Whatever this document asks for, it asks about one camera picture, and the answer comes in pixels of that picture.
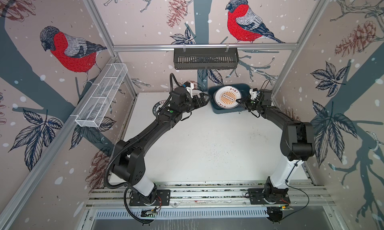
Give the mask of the orange sunburst plate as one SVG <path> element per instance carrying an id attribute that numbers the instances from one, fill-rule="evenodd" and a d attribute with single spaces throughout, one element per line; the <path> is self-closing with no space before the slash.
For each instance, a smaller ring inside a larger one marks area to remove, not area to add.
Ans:
<path id="1" fill-rule="evenodd" d="M 237 100 L 242 98 L 241 92 L 232 86 L 224 86 L 219 88 L 214 93 L 214 102 L 215 104 L 225 110 L 230 110 L 236 108 L 239 103 Z"/>

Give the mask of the green ring plate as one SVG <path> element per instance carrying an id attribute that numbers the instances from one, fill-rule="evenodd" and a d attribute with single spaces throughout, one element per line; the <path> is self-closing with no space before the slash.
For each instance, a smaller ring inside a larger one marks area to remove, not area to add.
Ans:
<path id="1" fill-rule="evenodd" d="M 156 116 L 158 114 L 158 112 L 160 111 L 160 109 L 164 106 L 164 104 L 166 103 L 166 100 L 161 100 L 159 102 L 157 102 L 154 106 L 153 106 L 153 115 Z"/>

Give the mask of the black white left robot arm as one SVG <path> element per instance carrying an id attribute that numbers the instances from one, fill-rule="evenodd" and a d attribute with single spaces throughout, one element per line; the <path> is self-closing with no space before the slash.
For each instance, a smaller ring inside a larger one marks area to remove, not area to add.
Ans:
<path id="1" fill-rule="evenodd" d="M 145 156 L 153 144 L 178 122 L 186 120 L 184 113 L 206 106 L 211 96 L 202 92 L 193 94 L 193 88 L 177 87 L 156 112 L 155 120 L 137 136 L 125 142 L 120 140 L 107 165 L 103 180 L 109 189 L 126 187 L 138 194 L 143 204 L 152 204 L 157 198 L 157 186 L 146 176 Z"/>

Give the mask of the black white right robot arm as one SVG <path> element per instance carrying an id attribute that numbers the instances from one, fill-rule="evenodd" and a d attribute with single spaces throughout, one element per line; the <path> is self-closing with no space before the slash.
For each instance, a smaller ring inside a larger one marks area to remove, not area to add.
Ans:
<path id="1" fill-rule="evenodd" d="M 272 104 L 272 91 L 250 89 L 247 97 L 236 100 L 248 112 L 258 112 L 257 117 L 274 123 L 282 130 L 280 149 L 282 158 L 266 180 L 263 199 L 269 204 L 286 203 L 289 183 L 296 170 L 315 154 L 314 128 L 283 113 Z"/>

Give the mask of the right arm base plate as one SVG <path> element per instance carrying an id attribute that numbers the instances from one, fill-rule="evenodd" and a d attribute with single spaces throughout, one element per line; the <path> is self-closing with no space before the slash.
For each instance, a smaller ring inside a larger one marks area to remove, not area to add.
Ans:
<path id="1" fill-rule="evenodd" d="M 291 200 L 286 189 L 248 189 L 251 205 L 290 205 Z"/>

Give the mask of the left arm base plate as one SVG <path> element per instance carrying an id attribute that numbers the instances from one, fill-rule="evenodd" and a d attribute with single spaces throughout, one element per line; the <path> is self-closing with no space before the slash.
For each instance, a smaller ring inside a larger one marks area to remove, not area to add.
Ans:
<path id="1" fill-rule="evenodd" d="M 148 196 L 133 192 L 130 197 L 130 207 L 168 206 L 170 204 L 170 190 L 153 190 Z"/>

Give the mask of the white mesh wall shelf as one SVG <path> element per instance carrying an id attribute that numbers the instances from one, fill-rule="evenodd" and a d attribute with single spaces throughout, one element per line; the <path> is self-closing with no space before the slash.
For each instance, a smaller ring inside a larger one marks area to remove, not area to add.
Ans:
<path id="1" fill-rule="evenodd" d="M 113 63 L 109 65 L 103 78 L 75 119 L 80 127 L 100 127 L 127 72 L 128 69 L 125 64 Z"/>

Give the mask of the aluminium front rail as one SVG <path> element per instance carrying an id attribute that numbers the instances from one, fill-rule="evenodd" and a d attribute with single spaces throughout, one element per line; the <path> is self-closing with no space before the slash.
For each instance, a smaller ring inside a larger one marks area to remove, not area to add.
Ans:
<path id="1" fill-rule="evenodd" d="M 250 207 L 250 189 L 264 190 L 260 182 L 220 183 L 220 184 L 158 184 L 158 191 L 169 190 L 170 194 L 163 203 L 167 208 L 199 208 L 199 207 Z M 85 203 L 86 209 L 117 208 L 122 209 L 124 189 L 93 190 Z M 315 186 L 308 181 L 294 181 L 288 191 L 291 207 L 331 206 L 336 204 L 326 187 Z"/>

